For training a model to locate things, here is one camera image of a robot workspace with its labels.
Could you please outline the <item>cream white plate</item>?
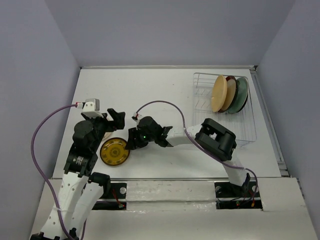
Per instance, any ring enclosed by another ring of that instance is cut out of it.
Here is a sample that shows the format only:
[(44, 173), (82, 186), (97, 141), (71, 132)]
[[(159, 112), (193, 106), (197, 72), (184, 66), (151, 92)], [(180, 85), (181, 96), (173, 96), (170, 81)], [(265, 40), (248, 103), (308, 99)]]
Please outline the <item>cream white plate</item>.
[(106, 132), (106, 133), (104, 134), (102, 140), (103, 140), (103, 141), (106, 140), (110, 135), (111, 135), (110, 132)]

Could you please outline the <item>yellow patterned dark plate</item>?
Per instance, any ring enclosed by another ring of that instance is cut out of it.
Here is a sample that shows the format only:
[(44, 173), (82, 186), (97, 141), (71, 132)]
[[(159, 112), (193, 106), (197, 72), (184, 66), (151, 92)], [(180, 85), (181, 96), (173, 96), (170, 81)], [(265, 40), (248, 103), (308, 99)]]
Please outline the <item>yellow patterned dark plate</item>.
[(106, 140), (100, 148), (100, 158), (108, 166), (116, 167), (123, 164), (130, 156), (126, 149), (127, 141), (120, 137)]

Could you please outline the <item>orange-yellow plastic plate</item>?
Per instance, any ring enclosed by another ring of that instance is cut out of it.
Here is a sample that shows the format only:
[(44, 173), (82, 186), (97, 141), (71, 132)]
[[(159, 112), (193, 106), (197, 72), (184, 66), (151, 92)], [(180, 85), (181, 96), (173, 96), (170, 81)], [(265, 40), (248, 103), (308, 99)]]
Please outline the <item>orange-yellow plastic plate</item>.
[(223, 75), (219, 75), (213, 85), (212, 92), (211, 92), (211, 110), (216, 113), (218, 112), (227, 96), (227, 80)]

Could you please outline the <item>red rimmed beige plate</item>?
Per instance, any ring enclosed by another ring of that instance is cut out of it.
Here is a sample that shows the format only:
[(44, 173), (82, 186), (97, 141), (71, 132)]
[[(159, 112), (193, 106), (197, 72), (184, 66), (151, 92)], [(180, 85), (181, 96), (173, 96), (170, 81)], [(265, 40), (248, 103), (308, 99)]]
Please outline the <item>red rimmed beige plate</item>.
[(226, 97), (221, 109), (218, 111), (219, 113), (226, 112), (233, 105), (239, 90), (239, 87), (237, 86), (237, 80), (233, 75), (227, 76), (226, 82), (227, 82)]

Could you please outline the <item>teal floral plate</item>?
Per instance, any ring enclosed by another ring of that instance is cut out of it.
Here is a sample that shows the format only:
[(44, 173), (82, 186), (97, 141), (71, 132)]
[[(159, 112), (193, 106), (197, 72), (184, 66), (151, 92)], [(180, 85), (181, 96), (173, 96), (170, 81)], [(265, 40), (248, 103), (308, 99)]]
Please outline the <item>teal floral plate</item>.
[(246, 103), (246, 99), (248, 97), (248, 81), (245, 77), (240, 77), (236, 80), (236, 85), (238, 87), (238, 92), (234, 102), (227, 109), (229, 114), (238, 113), (243, 105)]

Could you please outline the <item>black glossy plate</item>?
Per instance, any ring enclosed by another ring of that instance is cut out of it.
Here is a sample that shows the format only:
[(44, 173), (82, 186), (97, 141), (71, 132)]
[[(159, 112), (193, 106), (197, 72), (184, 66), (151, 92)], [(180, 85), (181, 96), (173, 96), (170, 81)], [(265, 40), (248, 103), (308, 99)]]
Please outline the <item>black glossy plate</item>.
[(246, 95), (245, 102), (243, 103), (243, 105), (241, 106), (241, 108), (239, 109), (238, 112), (241, 112), (243, 110), (243, 108), (246, 106), (246, 104), (248, 102), (248, 98), (249, 98), (249, 93), (250, 93), (250, 88), (249, 88), (249, 84), (248, 84), (247, 85), (247, 95)]

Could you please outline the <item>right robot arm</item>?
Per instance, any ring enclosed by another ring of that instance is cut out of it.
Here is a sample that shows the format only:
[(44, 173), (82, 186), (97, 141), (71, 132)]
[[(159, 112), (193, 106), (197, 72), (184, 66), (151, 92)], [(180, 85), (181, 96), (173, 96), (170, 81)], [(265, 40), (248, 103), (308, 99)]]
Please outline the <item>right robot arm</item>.
[(248, 191), (250, 175), (240, 160), (233, 157), (236, 135), (218, 122), (206, 118), (203, 123), (186, 128), (161, 126), (152, 117), (138, 113), (132, 119), (136, 126), (128, 130), (127, 150), (141, 149), (152, 142), (162, 148), (193, 144), (223, 165), (235, 196)]

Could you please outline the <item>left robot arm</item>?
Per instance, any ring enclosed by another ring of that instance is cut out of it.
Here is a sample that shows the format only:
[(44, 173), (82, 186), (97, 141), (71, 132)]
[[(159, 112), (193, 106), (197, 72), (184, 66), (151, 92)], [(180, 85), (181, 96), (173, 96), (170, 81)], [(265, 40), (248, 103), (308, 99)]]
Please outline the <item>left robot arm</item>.
[(32, 240), (82, 240), (87, 218), (99, 198), (110, 194), (111, 180), (107, 174), (93, 172), (98, 160), (97, 150), (105, 133), (125, 127), (125, 113), (107, 109), (82, 110), (83, 120), (73, 128), (73, 143), (70, 147), (58, 192), (41, 170), (35, 159), (34, 141), (31, 138), (33, 163), (51, 190), (54, 205), (38, 233)]

